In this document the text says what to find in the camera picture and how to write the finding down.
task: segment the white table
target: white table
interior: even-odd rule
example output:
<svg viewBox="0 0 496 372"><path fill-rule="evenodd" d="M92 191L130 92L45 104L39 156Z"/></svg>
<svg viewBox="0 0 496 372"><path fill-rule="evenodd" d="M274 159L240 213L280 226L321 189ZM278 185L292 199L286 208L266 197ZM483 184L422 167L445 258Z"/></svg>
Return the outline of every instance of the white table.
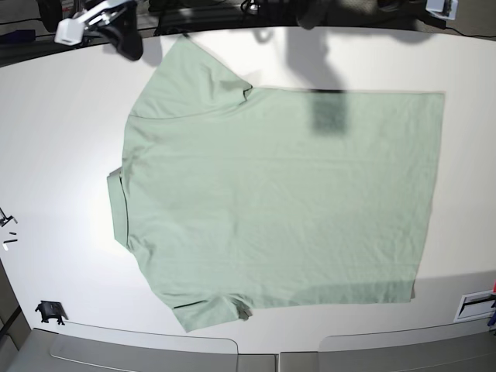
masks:
<svg viewBox="0 0 496 372"><path fill-rule="evenodd" d="M415 298L256 310L247 322L188 336L231 339L240 353L278 353L317 350L327 336L450 324L463 294L491 289L496 279L496 43L371 29L263 33L267 41L250 29L192 37L255 85L446 93ZM32 328L150 347L175 339L136 332L185 335L113 239L106 184L121 164L126 116L175 39L144 40L135 63L95 46L0 69L0 207L19 221L19 241L0 249L0 259ZM62 302L77 324L41 323L40 300ZM199 349L228 344L236 348L212 341Z"/></svg>

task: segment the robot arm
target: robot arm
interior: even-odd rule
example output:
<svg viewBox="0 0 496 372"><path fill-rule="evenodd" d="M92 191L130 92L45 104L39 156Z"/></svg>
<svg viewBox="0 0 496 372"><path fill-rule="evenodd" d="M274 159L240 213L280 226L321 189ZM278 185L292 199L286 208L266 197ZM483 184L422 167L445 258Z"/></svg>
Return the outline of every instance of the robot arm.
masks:
<svg viewBox="0 0 496 372"><path fill-rule="evenodd" d="M458 0L428 0L425 9L439 19L454 20Z"/></svg>
<svg viewBox="0 0 496 372"><path fill-rule="evenodd" d="M103 0L88 2L84 9L59 22L55 42L76 45L84 31L99 33L129 60L143 55L143 43L136 27L136 0Z"/></svg>

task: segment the black bracket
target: black bracket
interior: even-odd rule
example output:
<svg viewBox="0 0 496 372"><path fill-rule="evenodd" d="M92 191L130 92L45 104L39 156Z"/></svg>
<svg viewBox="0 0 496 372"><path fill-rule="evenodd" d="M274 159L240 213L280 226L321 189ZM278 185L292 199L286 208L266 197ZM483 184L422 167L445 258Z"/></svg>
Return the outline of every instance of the black bracket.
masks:
<svg viewBox="0 0 496 372"><path fill-rule="evenodd" d="M102 0L87 2L89 10ZM143 55L143 42L136 21L136 2L124 2L113 9L107 9L107 20L101 20L88 27L89 31L105 37L128 60L138 60Z"/></svg>
<svg viewBox="0 0 496 372"><path fill-rule="evenodd" d="M41 301L35 312L41 312L42 323L48 323L48 319L56 319L57 324L65 326L62 317L64 317L66 320L69 319L60 302Z"/></svg>
<svg viewBox="0 0 496 372"><path fill-rule="evenodd" d="M17 220L14 217L12 217L12 216L7 217L5 215L5 213L2 211L2 209L0 208L0 227L7 225L11 221L14 221L15 223L17 223Z"/></svg>
<svg viewBox="0 0 496 372"><path fill-rule="evenodd" d="M7 334L7 332L9 331L9 329L11 327L11 325L17 319L17 317L19 316L19 314L21 312L22 312L21 307L18 306L17 309L12 313L12 315L10 315L10 318L4 324L4 326L2 327L2 329L0 329L0 342L2 341L2 337Z"/></svg>

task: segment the shirt sleeve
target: shirt sleeve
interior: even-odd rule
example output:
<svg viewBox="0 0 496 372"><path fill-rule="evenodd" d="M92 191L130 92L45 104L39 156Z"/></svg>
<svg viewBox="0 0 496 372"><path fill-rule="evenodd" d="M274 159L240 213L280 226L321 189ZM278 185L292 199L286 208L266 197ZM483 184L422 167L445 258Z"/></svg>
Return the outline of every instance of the shirt sleeve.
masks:
<svg viewBox="0 0 496 372"><path fill-rule="evenodd" d="M252 86L186 36L166 54L131 114L172 119L239 105Z"/></svg>
<svg viewBox="0 0 496 372"><path fill-rule="evenodd" d="M172 311L186 332L238 319L247 320L250 316L246 306L224 296L176 306Z"/></svg>

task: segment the light green t-shirt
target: light green t-shirt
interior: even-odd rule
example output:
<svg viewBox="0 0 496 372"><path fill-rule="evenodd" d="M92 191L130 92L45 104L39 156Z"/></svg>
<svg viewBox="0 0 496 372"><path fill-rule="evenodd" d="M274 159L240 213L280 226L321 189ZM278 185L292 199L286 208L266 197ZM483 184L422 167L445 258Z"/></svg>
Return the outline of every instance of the light green t-shirt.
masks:
<svg viewBox="0 0 496 372"><path fill-rule="evenodd" d="M116 239L184 329L410 301L443 95L254 88L181 37L126 124Z"/></svg>

